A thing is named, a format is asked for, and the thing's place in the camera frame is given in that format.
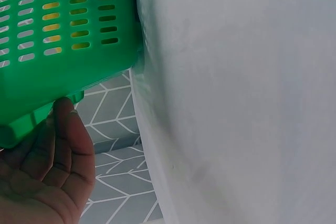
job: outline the green plastic basket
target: green plastic basket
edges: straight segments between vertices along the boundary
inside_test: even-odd
[[[0,147],[20,142],[51,103],[136,61],[133,0],[0,0]]]

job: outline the fingernail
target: fingernail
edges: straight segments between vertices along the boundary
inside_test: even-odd
[[[71,111],[70,111],[70,114],[71,114],[71,113],[78,114],[78,111],[77,111],[77,110],[71,110]]]

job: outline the white fabric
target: white fabric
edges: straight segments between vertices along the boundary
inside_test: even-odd
[[[166,224],[336,220],[336,0],[138,0],[135,112]]]

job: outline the gray tile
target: gray tile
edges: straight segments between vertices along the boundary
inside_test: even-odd
[[[136,121],[136,118],[129,118],[129,119],[124,119],[120,120],[120,122],[125,125],[127,128],[129,128],[132,132],[139,133],[139,127],[138,123]]]
[[[115,166],[111,171],[109,171],[108,174],[127,173],[132,169],[136,169],[137,166],[139,166],[144,160],[145,157],[143,156],[122,161],[119,165]]]
[[[140,150],[140,151],[143,152],[142,144],[135,145],[135,146],[133,146],[133,148],[135,148],[135,149]]]
[[[155,193],[132,196],[118,211],[110,224],[142,223],[156,201]]]
[[[105,154],[96,154],[95,160],[96,160],[96,166],[109,164],[109,163],[118,161],[117,159],[110,157],[108,155],[105,155]]]
[[[110,139],[104,137],[103,135],[99,134],[97,131],[95,131],[90,126],[87,127],[86,129],[89,132],[89,135],[90,135],[90,137],[91,137],[91,139],[92,139],[92,141],[94,143],[105,142],[105,141],[112,141],[112,142],[114,142],[113,140],[110,140]]]
[[[131,88],[108,92],[94,122],[102,122],[116,118],[130,92]]]
[[[103,91],[104,88],[101,85],[94,85],[93,87],[87,89],[85,91],[85,94],[89,94],[89,93],[93,93],[93,92],[97,92],[97,91]]]
[[[104,176],[107,174],[107,172],[113,168],[114,166],[116,166],[118,163],[120,163],[120,161],[115,162],[113,164],[109,164],[109,165],[103,165],[103,166],[99,166],[96,167],[96,176]]]
[[[122,148],[132,146],[134,144],[135,140],[137,140],[138,137],[139,137],[139,135],[130,134],[129,136],[120,138],[114,144],[113,150],[118,150],[118,149],[122,149]]]
[[[132,96],[128,99],[127,103],[125,104],[125,107],[123,108],[122,112],[120,113],[120,118],[124,118],[126,116],[132,116],[135,115],[134,111],[134,104],[133,104],[133,98]]]
[[[81,217],[80,224],[105,224],[125,199],[93,203]]]
[[[95,147],[94,152],[95,153],[108,152],[111,149],[112,144],[113,144],[113,141],[94,143],[94,147]]]
[[[133,150],[131,148],[123,148],[114,152],[111,152],[111,154],[119,159],[127,159],[127,158],[131,158],[131,157],[136,157],[136,156],[140,156],[143,155],[143,153],[140,153],[136,150]]]
[[[121,138],[132,134],[117,122],[98,124],[95,128],[110,138]]]
[[[138,194],[153,190],[152,183],[143,181],[129,174],[105,177],[101,178],[101,180],[127,194]]]
[[[134,169],[134,172],[136,172],[137,170],[145,170],[145,169],[148,169],[146,162],[143,163],[138,169]]]
[[[147,170],[144,170],[143,172],[136,172],[134,174],[144,179],[151,180],[151,176]]]
[[[152,214],[149,216],[148,221],[153,221],[153,220],[158,220],[158,219],[162,219],[163,215],[160,209],[159,204],[157,204],[157,206],[154,208]]]
[[[130,71],[129,70],[125,71],[123,74],[126,75],[128,78],[130,77]]]
[[[104,87],[114,89],[130,85],[131,83],[124,76],[117,76],[106,82],[103,82]]]
[[[102,199],[112,199],[122,197],[124,194],[102,184],[98,180],[96,180],[95,187],[90,196],[90,199],[93,201],[102,200]]]
[[[104,94],[94,94],[84,97],[78,104],[77,111],[84,124],[89,124]]]

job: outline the gray floor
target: gray floor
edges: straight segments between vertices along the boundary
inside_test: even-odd
[[[128,71],[87,90],[76,109],[96,153],[141,143]]]
[[[80,224],[140,224],[162,218],[142,145],[96,155],[96,185]]]

